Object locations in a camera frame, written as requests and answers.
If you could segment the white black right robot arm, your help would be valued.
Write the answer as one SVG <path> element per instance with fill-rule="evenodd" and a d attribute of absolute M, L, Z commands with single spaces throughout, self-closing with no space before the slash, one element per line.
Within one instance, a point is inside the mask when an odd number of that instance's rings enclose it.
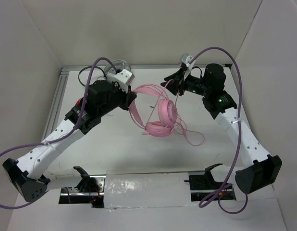
<path fill-rule="evenodd" d="M 240 191 L 251 194 L 273 184 L 282 166 L 281 158 L 272 156 L 239 117 L 238 104 L 224 90 L 226 74 L 223 67 L 209 64 L 202 77 L 185 77 L 186 72 L 187 68 L 181 66 L 177 72 L 164 78 L 161 86 L 173 95 L 182 96 L 186 91 L 201 95 L 212 118 L 226 131 L 233 144 L 240 144 L 239 156 L 245 166 L 235 173 Z"/>

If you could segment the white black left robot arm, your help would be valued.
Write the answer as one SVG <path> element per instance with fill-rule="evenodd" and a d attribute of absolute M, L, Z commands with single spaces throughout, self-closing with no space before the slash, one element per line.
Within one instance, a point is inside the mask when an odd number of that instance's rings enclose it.
<path fill-rule="evenodd" d="M 129 85 L 118 80 L 97 80 L 85 88 L 83 98 L 49 136 L 38 144 L 32 144 L 32 150 L 24 156 L 5 160 L 2 166 L 24 200 L 32 203 L 50 190 L 52 180 L 45 173 L 49 165 L 100 124 L 103 116 L 118 107 L 127 110 L 135 98 L 136 94 Z"/>

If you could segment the pink headphones with cable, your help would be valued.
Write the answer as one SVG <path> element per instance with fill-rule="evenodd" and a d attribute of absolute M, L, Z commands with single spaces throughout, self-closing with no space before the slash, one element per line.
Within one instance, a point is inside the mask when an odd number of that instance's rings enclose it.
<path fill-rule="evenodd" d="M 187 128 L 186 123 L 178 114 L 176 102 L 173 102 L 169 98 L 165 87 L 160 87 L 156 84 L 144 84 L 135 88 L 134 93 L 157 98 L 146 123 L 142 121 L 135 101 L 128 107 L 132 121 L 143 130 L 142 135 L 163 138 L 176 133 L 184 136 L 186 141 L 194 147 L 204 143 L 205 136 L 201 132 L 192 131 Z M 198 144 L 192 143 L 187 137 L 189 132 L 199 134 L 202 137 L 202 141 Z"/>

